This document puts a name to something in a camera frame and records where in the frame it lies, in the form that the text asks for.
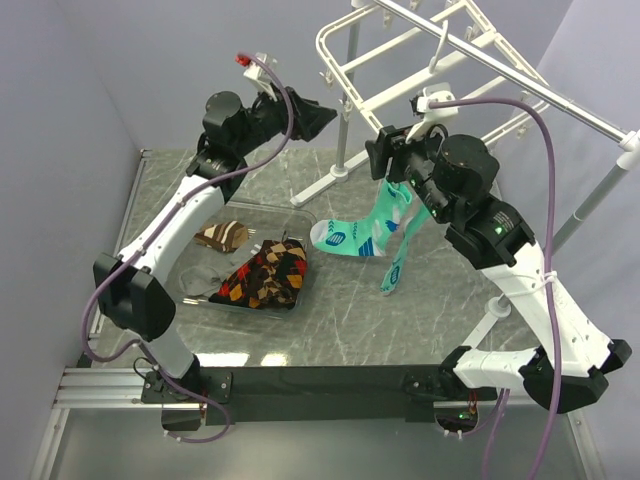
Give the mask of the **teal patterned sock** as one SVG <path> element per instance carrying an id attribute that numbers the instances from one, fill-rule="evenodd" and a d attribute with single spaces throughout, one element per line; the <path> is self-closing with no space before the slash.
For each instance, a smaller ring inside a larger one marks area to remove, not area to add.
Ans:
<path id="1" fill-rule="evenodd" d="M 380 285 L 380 292 L 383 295 L 390 295 L 395 291 L 409 256 L 410 243 L 430 218 L 431 213 L 422 202 L 415 201 L 414 205 L 410 207 L 409 216 L 401 222 L 401 242 Z"/>
<path id="2" fill-rule="evenodd" d="M 356 221 L 321 220 L 310 231 L 312 245 L 325 253 L 380 257 L 400 226 L 413 201 L 411 191 L 400 183 L 384 180 L 367 216 Z"/>

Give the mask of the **white clip sock hanger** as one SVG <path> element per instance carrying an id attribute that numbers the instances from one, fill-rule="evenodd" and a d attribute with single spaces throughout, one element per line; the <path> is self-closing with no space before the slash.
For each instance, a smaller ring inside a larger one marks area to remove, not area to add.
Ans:
<path id="1" fill-rule="evenodd" d="M 438 45 L 429 63 L 421 70 L 396 82 L 376 95 L 364 98 L 354 84 L 356 69 L 423 33 L 420 28 L 414 27 L 363 54 L 358 54 L 361 21 L 377 11 L 383 12 L 383 24 L 385 26 L 389 26 L 394 18 L 400 16 L 377 3 L 364 4 L 361 1 L 354 1 L 352 3 L 352 11 L 322 27 L 315 40 L 317 54 L 326 66 L 326 71 L 322 74 L 325 83 L 329 87 L 337 84 L 343 92 L 343 97 L 341 98 L 342 113 L 338 129 L 338 156 L 336 157 L 336 167 L 338 169 L 344 168 L 346 163 L 344 157 L 347 149 L 349 119 L 352 112 L 357 112 L 369 127 L 373 130 L 378 130 L 382 127 L 382 123 L 375 115 L 377 109 L 407 93 L 428 94 L 431 81 L 439 79 L 468 58 L 466 54 L 459 51 L 454 51 L 447 55 L 442 53 L 443 48 L 456 39 L 450 33 L 450 19 L 460 12 L 464 13 L 471 21 L 462 39 L 464 43 L 479 49 L 492 46 L 502 55 L 501 62 L 503 64 L 510 65 L 511 68 L 519 71 L 537 84 L 543 86 L 547 84 L 529 62 L 498 32 L 475 2 L 469 0 L 447 1 L 445 7 L 430 18 L 430 21 L 436 24 L 442 32 L 436 36 Z M 327 41 L 330 36 L 344 29 L 349 31 L 349 39 L 347 61 L 341 64 L 329 50 Z"/>

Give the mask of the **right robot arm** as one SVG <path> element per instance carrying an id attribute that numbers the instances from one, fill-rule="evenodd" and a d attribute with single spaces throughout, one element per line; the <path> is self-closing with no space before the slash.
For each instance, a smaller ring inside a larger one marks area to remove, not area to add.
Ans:
<path id="1" fill-rule="evenodd" d="M 373 179 L 409 183 L 445 239 L 509 300 L 539 341 L 515 352 L 457 347 L 440 364 L 439 387 L 449 399 L 471 389 L 524 390 L 549 408 L 559 373 L 559 414 L 597 402 L 632 349 L 591 322 L 555 274 L 519 212 L 491 194 L 499 162 L 474 136 L 442 136 L 433 128 L 411 141 L 405 129 L 380 130 L 365 144 Z"/>

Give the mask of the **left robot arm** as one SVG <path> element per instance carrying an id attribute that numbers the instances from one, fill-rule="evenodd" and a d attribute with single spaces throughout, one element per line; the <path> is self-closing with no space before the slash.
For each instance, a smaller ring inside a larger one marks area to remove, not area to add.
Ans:
<path id="1" fill-rule="evenodd" d="M 197 395 L 201 374 L 199 360 L 173 324 L 176 305 L 165 282 L 174 263 L 204 222 L 235 194 L 248 172 L 249 153 L 277 135 L 309 142 L 336 116 L 336 110 L 291 87 L 274 95 L 261 92 L 250 106 L 231 91 L 213 94 L 196 153 L 174 195 L 119 254 L 96 259 L 101 314 L 135 335 L 147 358 L 165 372 L 164 389 L 176 401 Z"/>

